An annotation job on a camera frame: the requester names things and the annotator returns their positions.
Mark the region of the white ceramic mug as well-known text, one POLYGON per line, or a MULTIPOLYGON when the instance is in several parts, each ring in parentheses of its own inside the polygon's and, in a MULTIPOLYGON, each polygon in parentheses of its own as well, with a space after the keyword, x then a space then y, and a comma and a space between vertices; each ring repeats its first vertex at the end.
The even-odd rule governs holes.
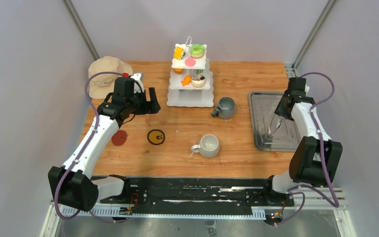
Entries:
POLYGON ((191 147, 192 153, 199 153, 205 158, 215 157, 220 149, 220 143, 216 136, 212 134, 204 135, 198 144, 191 147))

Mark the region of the green frosted donut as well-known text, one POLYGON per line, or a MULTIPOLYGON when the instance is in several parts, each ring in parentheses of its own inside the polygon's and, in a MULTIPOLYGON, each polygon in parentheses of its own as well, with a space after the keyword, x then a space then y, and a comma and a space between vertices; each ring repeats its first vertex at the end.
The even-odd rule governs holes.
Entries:
POLYGON ((201 44, 192 44, 190 47, 189 47, 189 52, 190 52, 190 56, 192 58, 201 58, 204 56, 205 54, 205 46, 201 45, 201 44))

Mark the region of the orange cupcake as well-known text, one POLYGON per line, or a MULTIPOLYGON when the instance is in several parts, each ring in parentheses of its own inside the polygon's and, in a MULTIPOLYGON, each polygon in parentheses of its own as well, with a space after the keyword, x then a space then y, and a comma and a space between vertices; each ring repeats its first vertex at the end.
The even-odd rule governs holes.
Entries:
POLYGON ((181 74, 185 71, 185 69, 181 69, 181 68, 172 68, 172 71, 176 74, 181 74))

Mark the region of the white chocolate donut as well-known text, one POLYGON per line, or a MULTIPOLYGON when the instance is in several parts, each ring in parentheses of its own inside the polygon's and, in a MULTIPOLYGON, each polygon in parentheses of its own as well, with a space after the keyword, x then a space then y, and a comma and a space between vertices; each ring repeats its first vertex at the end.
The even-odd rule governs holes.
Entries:
POLYGON ((203 74, 196 74, 192 77, 190 82, 192 86, 200 88, 206 84, 206 77, 203 74))

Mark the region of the orange fish-shaped pastry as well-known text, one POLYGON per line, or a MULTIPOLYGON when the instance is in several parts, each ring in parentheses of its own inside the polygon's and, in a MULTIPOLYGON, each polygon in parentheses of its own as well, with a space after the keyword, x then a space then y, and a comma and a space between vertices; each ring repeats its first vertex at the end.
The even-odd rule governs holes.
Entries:
POLYGON ((182 84, 182 86, 186 86, 186 85, 191 84, 191 81, 192 81, 192 76, 191 76, 191 75, 187 75, 187 76, 185 76, 184 79, 181 81, 181 84, 182 84))

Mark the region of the metal tongs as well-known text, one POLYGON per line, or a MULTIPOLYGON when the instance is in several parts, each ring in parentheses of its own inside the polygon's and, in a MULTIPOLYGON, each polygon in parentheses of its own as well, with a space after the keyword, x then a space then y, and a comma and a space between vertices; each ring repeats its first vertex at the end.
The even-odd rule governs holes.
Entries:
POLYGON ((279 138, 283 135, 284 118, 278 115, 273 115, 270 119, 265 137, 267 139, 279 138))

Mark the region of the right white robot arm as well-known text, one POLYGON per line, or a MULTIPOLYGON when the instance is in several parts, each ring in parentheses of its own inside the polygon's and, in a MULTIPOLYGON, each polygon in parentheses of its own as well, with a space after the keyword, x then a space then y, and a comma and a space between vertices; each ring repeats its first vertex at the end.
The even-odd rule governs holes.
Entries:
POLYGON ((323 128, 313 98, 305 92, 285 91, 275 113, 295 123, 301 141, 283 174, 271 176, 270 187, 262 192, 270 206, 282 200, 282 192, 297 184, 330 186, 343 151, 323 128))

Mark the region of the yellow cake slice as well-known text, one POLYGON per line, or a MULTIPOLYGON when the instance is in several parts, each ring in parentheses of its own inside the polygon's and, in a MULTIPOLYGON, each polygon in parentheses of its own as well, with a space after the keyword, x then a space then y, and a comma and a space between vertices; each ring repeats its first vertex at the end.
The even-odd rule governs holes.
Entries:
POLYGON ((177 60, 182 60, 186 55, 186 48, 180 46, 175 47, 173 58, 177 60))

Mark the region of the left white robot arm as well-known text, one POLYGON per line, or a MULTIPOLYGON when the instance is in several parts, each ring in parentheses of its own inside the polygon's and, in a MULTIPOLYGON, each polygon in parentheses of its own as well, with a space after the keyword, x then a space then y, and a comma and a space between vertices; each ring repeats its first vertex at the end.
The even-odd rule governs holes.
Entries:
POLYGON ((77 149, 62 166, 51 167, 48 180, 56 204, 88 212, 105 198, 113 197, 120 204, 130 201, 128 178, 110 175, 92 180, 91 177, 103 149, 130 115, 160 111, 153 87, 149 88, 150 99, 146 98, 143 78, 142 73, 118 77, 113 92, 107 94, 101 105, 93 107, 93 123, 77 149))

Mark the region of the pink round macaron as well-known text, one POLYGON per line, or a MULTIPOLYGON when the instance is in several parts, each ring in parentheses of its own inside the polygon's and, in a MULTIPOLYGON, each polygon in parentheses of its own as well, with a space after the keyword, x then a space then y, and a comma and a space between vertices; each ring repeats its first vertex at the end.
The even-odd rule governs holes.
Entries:
POLYGON ((185 60, 185 65, 188 67, 192 67, 196 64, 196 60, 192 57, 189 57, 185 60))

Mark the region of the dark grey ceramic mug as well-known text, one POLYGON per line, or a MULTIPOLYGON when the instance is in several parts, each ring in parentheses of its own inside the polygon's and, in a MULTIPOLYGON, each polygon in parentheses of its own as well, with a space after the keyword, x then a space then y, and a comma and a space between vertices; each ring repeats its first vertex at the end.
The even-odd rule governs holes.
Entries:
POLYGON ((212 117, 219 117, 222 119, 229 119, 234 115, 235 112, 235 102, 230 97, 221 98, 215 109, 211 112, 212 117))

